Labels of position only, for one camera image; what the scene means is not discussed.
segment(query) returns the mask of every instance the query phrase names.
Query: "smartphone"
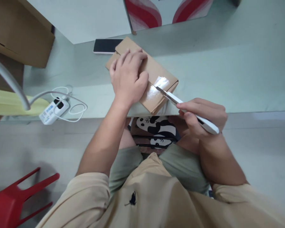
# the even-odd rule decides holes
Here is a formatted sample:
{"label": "smartphone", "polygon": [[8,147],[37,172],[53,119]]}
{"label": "smartphone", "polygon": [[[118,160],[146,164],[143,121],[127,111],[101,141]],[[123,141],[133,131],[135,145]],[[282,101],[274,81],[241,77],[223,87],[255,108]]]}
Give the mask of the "smartphone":
{"label": "smartphone", "polygon": [[115,47],[123,39],[96,39],[93,52],[96,54],[114,54]]}

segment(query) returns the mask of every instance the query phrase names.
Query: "white cable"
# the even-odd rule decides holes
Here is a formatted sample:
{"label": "white cable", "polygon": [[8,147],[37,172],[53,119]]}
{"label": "white cable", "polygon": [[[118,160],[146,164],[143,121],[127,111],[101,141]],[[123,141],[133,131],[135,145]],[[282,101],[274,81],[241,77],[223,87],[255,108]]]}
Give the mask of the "white cable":
{"label": "white cable", "polygon": [[[32,99],[30,99],[30,100],[29,100],[29,104],[32,105],[35,100],[37,100],[38,98],[40,98],[40,97],[42,97],[43,95],[48,94],[48,93],[50,93],[50,94],[52,94],[52,93],[58,93],[58,94],[65,95],[65,96],[67,96],[67,97],[69,97],[69,98],[73,98],[73,99],[75,99],[75,100],[81,102],[81,104],[76,104],[76,105],[74,105],[73,107],[71,107],[71,108],[69,109],[69,114],[70,114],[70,115],[76,115],[76,114],[80,114],[80,113],[81,113],[81,116],[80,116],[77,120],[74,120],[74,121],[73,121],[73,120],[64,119],[64,118],[62,118],[62,117],[56,115],[56,114],[55,114],[55,110],[54,110],[54,115],[55,115],[56,117],[58,117],[59,119],[65,120],[65,121],[67,121],[67,122],[73,122],[73,123],[74,123],[74,122],[77,122],[77,121],[79,121],[79,120],[81,119],[81,117],[83,116],[83,113],[88,109],[88,105],[87,105],[86,103],[84,103],[83,101],[81,101],[81,100],[79,100],[79,99],[77,99],[77,98],[75,98],[75,97],[72,97],[72,96],[70,96],[70,95],[68,95],[68,94],[66,94],[66,93],[62,93],[62,92],[58,92],[58,91],[44,91],[44,92],[41,92],[41,93],[35,95]],[[82,105],[82,106],[84,107],[84,109],[83,109],[82,111],[80,111],[80,112],[72,113],[71,110],[72,110],[74,107],[78,106],[78,105]]]}
{"label": "white cable", "polygon": [[69,95],[69,88],[65,87],[65,86],[60,86],[60,87],[53,88],[52,91],[56,91],[56,89],[60,89],[60,88],[67,89],[67,93],[66,94]]}
{"label": "white cable", "polygon": [[[81,114],[81,116],[80,116],[77,120],[72,121],[72,120],[67,120],[67,119],[64,119],[64,118],[62,118],[62,117],[60,117],[60,116],[57,116],[57,115],[55,114],[55,110],[54,110],[54,115],[55,115],[56,117],[58,117],[59,119],[62,119],[62,120],[68,121],[68,122],[77,122],[77,121],[79,121],[79,120],[81,119],[81,117],[83,116],[83,113],[84,113],[84,112],[87,110],[87,108],[88,108],[88,106],[87,106],[86,103],[84,103],[83,101],[81,101],[81,100],[79,100],[79,99],[77,99],[77,98],[75,98],[75,97],[70,96],[70,95],[69,95],[69,89],[68,89],[67,87],[65,87],[65,86],[61,86],[61,87],[54,88],[52,91],[44,91],[44,92],[41,92],[41,93],[35,95],[34,97],[32,97],[32,98],[30,99],[30,101],[28,101],[26,95],[24,94],[23,90],[21,89],[21,87],[19,86],[19,84],[17,83],[17,81],[15,80],[15,78],[14,78],[14,77],[12,76],[12,74],[6,69],[6,67],[2,65],[2,63],[0,63],[0,75],[4,78],[4,80],[5,80],[5,81],[7,82],[7,84],[11,87],[11,89],[20,97],[20,100],[21,100],[22,105],[23,105],[23,109],[26,110],[26,111],[28,111],[28,110],[31,109],[31,105],[32,105],[38,98],[40,98],[40,97],[42,97],[43,95],[48,94],[48,93],[50,93],[51,96],[52,96],[54,99],[57,99],[57,98],[55,98],[55,97],[53,96],[53,93],[58,93],[58,94],[64,95],[64,96],[69,97],[69,98],[73,98],[73,99],[75,99],[75,100],[81,102],[81,104],[76,104],[76,105],[74,105],[73,107],[71,107],[71,108],[69,109],[69,114],[70,114],[70,115]],[[57,91],[55,91],[56,89],[59,89],[59,88],[65,88],[65,89],[67,89],[67,93],[65,94],[65,93],[62,93],[62,92],[57,92]],[[74,107],[78,106],[78,105],[82,105],[82,106],[84,107],[83,110],[80,111],[80,112],[72,113],[71,110],[72,110]]]}
{"label": "white cable", "polygon": [[[52,91],[56,91],[56,89],[60,89],[60,88],[67,89],[67,93],[66,93],[66,94],[69,95],[69,88],[68,88],[68,87],[65,87],[65,86],[56,87],[56,88],[54,88]],[[56,99],[56,100],[60,100],[59,98],[54,97],[52,93],[51,93],[51,96],[52,96],[54,99]],[[83,106],[83,110],[80,111],[80,112],[75,112],[75,113],[71,112],[71,110],[72,110],[73,108],[75,108],[76,106],[78,106],[78,105],[82,105],[82,106]],[[55,109],[54,109],[54,115],[55,115],[56,117],[58,117],[59,119],[62,119],[62,120],[65,120],[65,121],[73,122],[73,123],[74,123],[74,122],[77,122],[77,121],[79,121],[79,120],[81,119],[81,117],[83,116],[83,113],[84,113],[86,110],[87,110],[87,105],[86,105],[86,107],[85,107],[84,104],[76,104],[76,105],[74,105],[73,107],[71,107],[71,108],[69,109],[69,112],[68,112],[70,115],[77,115],[77,114],[81,114],[81,113],[82,113],[81,116],[80,116],[77,120],[75,120],[75,121],[73,121],[73,120],[67,120],[67,119],[64,119],[64,118],[62,118],[62,117],[56,115],[56,114],[55,114]]]}
{"label": "white cable", "polygon": [[29,104],[28,99],[26,98],[24,92],[22,91],[20,85],[17,83],[15,78],[11,75],[11,73],[0,63],[0,75],[7,84],[11,87],[11,89],[20,97],[20,100],[23,105],[24,110],[30,110],[31,106]]}

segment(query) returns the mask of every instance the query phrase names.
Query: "yellow cloth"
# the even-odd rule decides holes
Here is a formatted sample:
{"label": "yellow cloth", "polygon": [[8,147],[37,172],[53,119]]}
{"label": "yellow cloth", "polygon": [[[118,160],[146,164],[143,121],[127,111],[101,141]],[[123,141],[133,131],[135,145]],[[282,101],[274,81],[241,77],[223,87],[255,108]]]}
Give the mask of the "yellow cloth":
{"label": "yellow cloth", "polygon": [[102,173],[73,178],[37,228],[285,227],[285,218],[250,185],[216,184],[216,199],[188,192],[155,153],[131,173],[111,201],[108,181]]}
{"label": "yellow cloth", "polygon": [[17,94],[0,90],[0,116],[38,116],[48,105],[49,102],[39,98],[32,104],[31,110],[25,111]]}

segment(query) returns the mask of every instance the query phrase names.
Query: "white floor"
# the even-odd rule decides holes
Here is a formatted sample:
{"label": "white floor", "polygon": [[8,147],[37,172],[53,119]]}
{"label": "white floor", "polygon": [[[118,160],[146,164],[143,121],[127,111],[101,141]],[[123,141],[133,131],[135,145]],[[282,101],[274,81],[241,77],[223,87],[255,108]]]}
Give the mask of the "white floor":
{"label": "white floor", "polygon": [[[38,166],[40,175],[23,182],[21,188],[60,173],[57,182],[25,205],[23,216],[57,201],[100,122],[82,119],[78,123],[57,121],[51,126],[41,122],[0,125],[0,190]],[[224,135],[250,184],[285,208],[285,112],[230,114]],[[43,215],[22,227],[34,227]]]}

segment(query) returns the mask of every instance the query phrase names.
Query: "red plastic stool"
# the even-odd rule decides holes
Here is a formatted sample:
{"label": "red plastic stool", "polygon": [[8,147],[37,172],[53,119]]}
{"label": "red plastic stool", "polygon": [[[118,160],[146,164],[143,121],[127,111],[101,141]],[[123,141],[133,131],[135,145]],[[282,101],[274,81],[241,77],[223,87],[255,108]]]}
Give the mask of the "red plastic stool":
{"label": "red plastic stool", "polygon": [[56,173],[28,189],[21,190],[18,188],[18,184],[39,170],[40,167],[16,181],[14,184],[8,186],[6,189],[0,191],[0,228],[15,228],[53,204],[53,202],[50,202],[45,207],[20,220],[24,202],[32,195],[58,180],[60,177],[59,173]]}

